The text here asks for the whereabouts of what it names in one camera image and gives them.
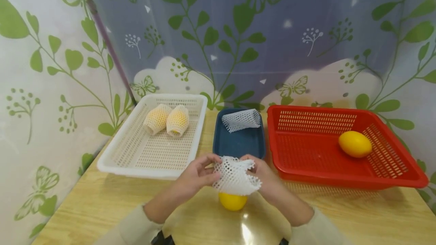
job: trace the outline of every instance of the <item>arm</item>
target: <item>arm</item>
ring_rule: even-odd
[[[255,168],[248,173],[262,181],[259,193],[290,223],[290,245],[351,245],[318,209],[289,191],[266,162],[249,154],[241,159],[255,161]]]
[[[94,245],[150,244],[179,205],[192,198],[202,187],[212,185],[219,179],[219,173],[213,173],[213,168],[206,168],[212,163],[221,163],[221,158],[216,154],[207,154],[192,161],[175,182],[144,206],[135,208]]]

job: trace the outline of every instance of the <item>white cloud print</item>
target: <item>white cloud print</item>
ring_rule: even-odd
[[[355,108],[356,97],[368,96],[380,87],[380,80],[368,72],[366,63],[342,59],[321,70],[301,70],[276,85],[261,104]]]
[[[200,94],[205,92],[213,96],[214,91],[206,75],[189,70],[183,62],[178,62],[169,56],[163,57],[155,69],[147,68],[138,72],[130,87],[137,101],[151,93]]]

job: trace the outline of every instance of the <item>dark blue tray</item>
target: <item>dark blue tray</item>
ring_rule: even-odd
[[[245,109],[229,108],[218,113],[215,136],[213,137],[213,153],[237,158],[251,154],[263,159],[265,156],[265,135],[262,119],[260,119],[259,128],[247,128],[233,133],[229,133],[221,121],[222,116],[243,110]]]

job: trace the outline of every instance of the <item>white plastic basket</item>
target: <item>white plastic basket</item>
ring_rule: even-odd
[[[189,127],[180,138],[160,131],[146,133],[143,121],[159,104],[189,110]],[[174,180],[195,159],[206,114],[207,99],[202,95],[151,94],[144,96],[107,146],[97,162],[103,172],[130,177]]]

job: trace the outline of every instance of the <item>dark object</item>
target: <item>dark object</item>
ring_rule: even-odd
[[[282,239],[279,243],[279,245],[288,245],[289,241],[287,241],[286,239]]]
[[[221,117],[245,109],[224,109],[218,113],[215,124],[215,136],[213,137],[213,153],[220,156],[233,156],[240,158],[245,154],[263,159],[265,156],[265,135],[263,123],[260,120],[259,128],[247,128],[229,133],[221,120]]]
[[[164,233],[160,231],[157,236],[151,241],[151,245],[175,245],[173,237],[164,237]]]

